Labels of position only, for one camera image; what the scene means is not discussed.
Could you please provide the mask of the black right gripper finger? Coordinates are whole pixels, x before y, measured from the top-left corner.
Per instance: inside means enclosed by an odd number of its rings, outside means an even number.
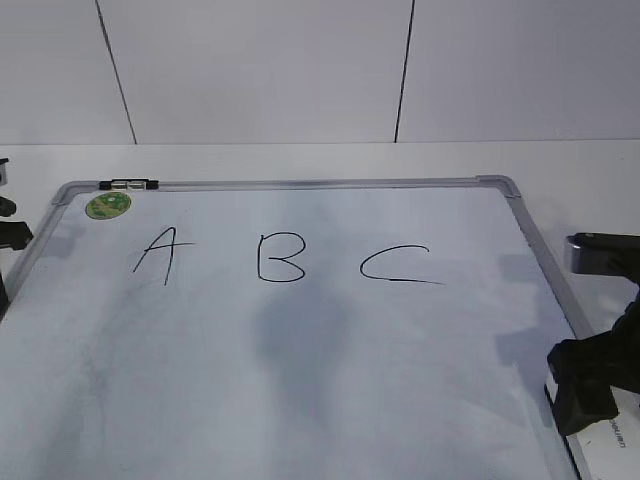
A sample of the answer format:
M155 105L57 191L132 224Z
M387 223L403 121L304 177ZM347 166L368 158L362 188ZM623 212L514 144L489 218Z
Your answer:
M557 386L552 413L561 435L615 419L619 410L607 380L608 337L566 339L547 356Z

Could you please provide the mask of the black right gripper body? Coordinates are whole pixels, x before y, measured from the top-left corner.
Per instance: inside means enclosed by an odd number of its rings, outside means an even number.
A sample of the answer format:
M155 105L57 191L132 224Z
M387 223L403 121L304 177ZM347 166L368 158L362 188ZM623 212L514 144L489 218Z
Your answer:
M639 295L614 323L607 356L611 385L639 384Z

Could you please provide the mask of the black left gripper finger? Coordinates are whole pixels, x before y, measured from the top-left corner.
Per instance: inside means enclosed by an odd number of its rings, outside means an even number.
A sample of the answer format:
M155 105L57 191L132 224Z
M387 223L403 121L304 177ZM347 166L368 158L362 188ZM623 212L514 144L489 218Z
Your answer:
M0 198L0 215L12 216L16 213L16 204L7 198Z
M14 251L24 250L34 235L24 221L0 222L0 248Z

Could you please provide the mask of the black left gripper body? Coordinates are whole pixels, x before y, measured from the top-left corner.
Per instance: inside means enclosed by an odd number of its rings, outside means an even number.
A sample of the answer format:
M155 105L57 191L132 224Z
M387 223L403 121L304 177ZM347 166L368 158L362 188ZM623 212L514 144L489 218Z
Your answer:
M0 315L4 315L9 307L9 297L4 284L3 277L0 275Z

